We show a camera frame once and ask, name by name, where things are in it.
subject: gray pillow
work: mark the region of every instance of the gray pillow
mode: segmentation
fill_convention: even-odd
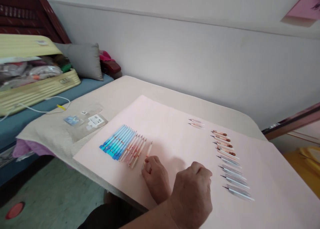
[[[76,70],[80,77],[103,81],[98,43],[82,45],[54,44],[65,57],[69,58],[72,68]]]

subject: wooden headboard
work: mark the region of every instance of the wooden headboard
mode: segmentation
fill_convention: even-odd
[[[0,0],[0,33],[49,37],[71,43],[47,0]]]

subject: white cable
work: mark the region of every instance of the white cable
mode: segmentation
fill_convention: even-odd
[[[71,101],[70,101],[69,99],[65,98],[65,97],[53,96],[53,97],[45,98],[45,100],[49,100],[49,99],[55,98],[55,97],[56,97],[56,98],[66,99],[66,100],[68,101],[68,104],[67,104],[67,106],[65,106],[65,109],[68,109],[69,105],[71,104]],[[60,111],[40,111],[40,110],[33,109],[33,108],[29,107],[29,106],[26,106],[26,105],[24,105],[24,104],[22,104],[22,103],[16,103],[16,104],[13,106],[13,108],[6,114],[6,116],[0,120],[0,122],[3,121],[3,120],[5,120],[5,119],[10,115],[10,113],[11,113],[18,105],[24,106],[24,107],[26,107],[26,108],[28,108],[28,109],[30,109],[30,110],[33,110],[33,111],[39,112],[39,113],[54,114],[54,113],[64,112],[64,110],[60,110]]]

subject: green floor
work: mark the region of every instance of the green floor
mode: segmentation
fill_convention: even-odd
[[[0,208],[0,228],[77,228],[103,203],[103,192],[101,186],[55,158]],[[22,213],[5,220],[8,210],[21,201],[26,203]]]

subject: human hand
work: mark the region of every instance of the human hand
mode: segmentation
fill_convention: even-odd
[[[197,229],[208,218],[212,211],[211,176],[212,172],[198,162],[177,173],[166,203],[178,228]]]
[[[157,156],[150,156],[145,159],[145,162],[141,173],[151,196],[159,205],[171,195],[168,172]]]

